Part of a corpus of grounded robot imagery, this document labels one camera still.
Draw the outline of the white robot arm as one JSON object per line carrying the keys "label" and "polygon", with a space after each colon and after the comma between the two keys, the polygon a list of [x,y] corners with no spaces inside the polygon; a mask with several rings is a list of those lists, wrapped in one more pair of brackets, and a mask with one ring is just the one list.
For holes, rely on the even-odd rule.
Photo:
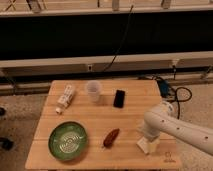
{"label": "white robot arm", "polygon": [[149,142],[164,132],[213,156],[213,129],[176,119],[171,116],[173,112],[171,103],[160,102],[143,114],[139,130]]}

